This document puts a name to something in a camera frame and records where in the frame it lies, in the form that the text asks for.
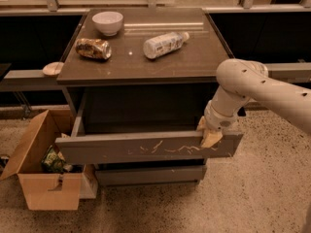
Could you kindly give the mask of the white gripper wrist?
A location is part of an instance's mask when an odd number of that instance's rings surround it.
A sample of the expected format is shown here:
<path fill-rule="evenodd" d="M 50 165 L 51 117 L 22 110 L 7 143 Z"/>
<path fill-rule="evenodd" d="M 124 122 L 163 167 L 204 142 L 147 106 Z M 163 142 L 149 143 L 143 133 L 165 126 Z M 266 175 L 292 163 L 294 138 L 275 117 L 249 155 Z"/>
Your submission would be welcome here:
<path fill-rule="evenodd" d="M 213 147 L 222 137 L 221 130 L 228 128 L 237 119 L 238 111 L 249 102 L 245 95 L 235 94 L 218 87 L 214 97 L 208 102 L 197 124 L 196 130 L 203 131 L 201 146 Z"/>

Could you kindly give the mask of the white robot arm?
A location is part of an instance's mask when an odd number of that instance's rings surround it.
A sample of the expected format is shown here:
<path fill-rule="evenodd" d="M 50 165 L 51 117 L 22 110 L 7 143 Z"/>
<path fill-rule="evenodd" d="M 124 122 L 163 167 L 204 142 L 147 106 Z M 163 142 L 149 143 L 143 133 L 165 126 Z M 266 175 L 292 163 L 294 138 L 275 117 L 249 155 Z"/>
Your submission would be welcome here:
<path fill-rule="evenodd" d="M 235 154 L 209 161 L 207 208 L 196 232 L 310 233 L 309 89 L 238 59 L 220 65 L 217 81 L 207 121 L 232 123 L 244 136 Z"/>

